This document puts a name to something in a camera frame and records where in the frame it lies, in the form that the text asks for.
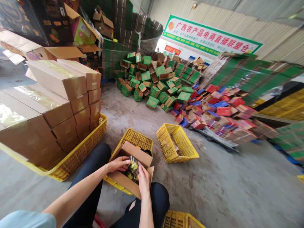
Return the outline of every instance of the knee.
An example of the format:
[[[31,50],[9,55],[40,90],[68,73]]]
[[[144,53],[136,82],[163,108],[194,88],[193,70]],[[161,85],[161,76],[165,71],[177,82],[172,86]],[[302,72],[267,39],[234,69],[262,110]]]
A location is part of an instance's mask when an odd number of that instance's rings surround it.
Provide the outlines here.
[[[169,201],[169,193],[165,186],[161,183],[154,182],[151,184],[150,194],[155,196],[158,200],[162,201],[165,207],[169,208],[170,201]]]

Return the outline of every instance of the banner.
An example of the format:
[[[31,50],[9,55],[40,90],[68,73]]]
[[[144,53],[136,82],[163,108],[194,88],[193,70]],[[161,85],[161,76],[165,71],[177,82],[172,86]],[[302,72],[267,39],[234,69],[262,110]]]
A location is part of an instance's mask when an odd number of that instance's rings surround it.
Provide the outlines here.
[[[176,48],[174,48],[174,47],[171,47],[171,46],[169,46],[169,45],[166,45],[166,46],[165,46],[165,50],[168,51],[168,52],[171,52],[171,53],[174,52],[176,55],[180,55],[180,53],[181,53],[181,50],[176,49]]]
[[[170,15],[163,36],[209,54],[255,53],[263,44]]]

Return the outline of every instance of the plastic crate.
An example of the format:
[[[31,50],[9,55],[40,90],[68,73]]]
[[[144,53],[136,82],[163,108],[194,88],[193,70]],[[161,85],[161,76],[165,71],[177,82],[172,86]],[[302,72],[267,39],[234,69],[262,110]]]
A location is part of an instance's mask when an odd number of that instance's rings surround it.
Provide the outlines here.
[[[131,128],[127,129],[126,133],[123,135],[122,139],[120,140],[120,142],[117,145],[115,150],[118,149],[120,144],[124,145],[124,143],[126,141],[133,144],[134,146],[140,146],[141,148],[148,149],[152,152],[153,140],[138,133],[137,131],[132,130]],[[109,184],[113,185],[114,187],[118,188],[119,190],[123,191],[124,193],[127,193],[128,195],[133,195],[126,188],[121,186],[119,183],[117,183],[112,178],[108,177],[107,175],[104,177],[104,181],[108,182]]]
[[[195,222],[201,228],[206,228],[189,213],[168,211],[164,220],[163,228],[191,228],[192,222]]]
[[[95,130],[91,132],[81,143],[78,144],[58,165],[56,165],[50,171],[47,171],[41,167],[37,167],[32,163],[27,162],[18,153],[11,150],[4,144],[0,143],[0,149],[6,152],[8,155],[22,163],[40,176],[49,176],[57,181],[66,180],[70,174],[79,166],[88,153],[94,148],[99,140],[105,135],[107,128],[107,117],[100,114],[99,125]]]
[[[180,163],[200,157],[181,126],[165,123],[156,134],[165,162]],[[178,146],[180,155],[177,154],[170,135]]]

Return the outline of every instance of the open cardboard box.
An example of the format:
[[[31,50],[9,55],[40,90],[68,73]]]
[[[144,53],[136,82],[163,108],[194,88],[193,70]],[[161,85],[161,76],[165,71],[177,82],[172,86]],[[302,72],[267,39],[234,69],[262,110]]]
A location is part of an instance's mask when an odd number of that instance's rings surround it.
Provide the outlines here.
[[[116,151],[112,154],[109,162],[114,160],[117,157],[121,156],[133,156],[137,161],[139,161],[145,169],[147,169],[149,175],[150,175],[150,185],[152,182],[153,172],[154,172],[154,166],[150,167],[152,163],[152,157],[136,146],[132,145],[128,141],[124,143],[124,145],[120,145]],[[115,171],[113,173],[109,173],[108,177],[112,178],[114,181],[119,183],[121,186],[125,187],[127,190],[129,190],[131,193],[133,193],[138,199],[141,199],[142,196],[139,191],[139,185],[132,180],[130,180],[128,177],[126,177],[123,173],[120,171]]]

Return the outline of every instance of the wall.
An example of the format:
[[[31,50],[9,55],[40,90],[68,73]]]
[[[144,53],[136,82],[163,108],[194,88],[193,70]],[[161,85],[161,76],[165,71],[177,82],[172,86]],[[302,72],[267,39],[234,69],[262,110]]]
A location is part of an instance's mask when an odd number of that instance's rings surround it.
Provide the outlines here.
[[[195,1],[192,0],[154,0],[150,17],[152,20],[159,21],[165,27],[169,15],[173,14],[264,43],[263,47],[256,52],[259,56],[258,59],[267,61],[285,60],[304,64],[303,30],[275,22],[259,21],[256,17],[204,3],[198,3],[197,7],[192,9],[193,3]],[[207,58],[214,58],[190,47],[188,49],[203,54]]]

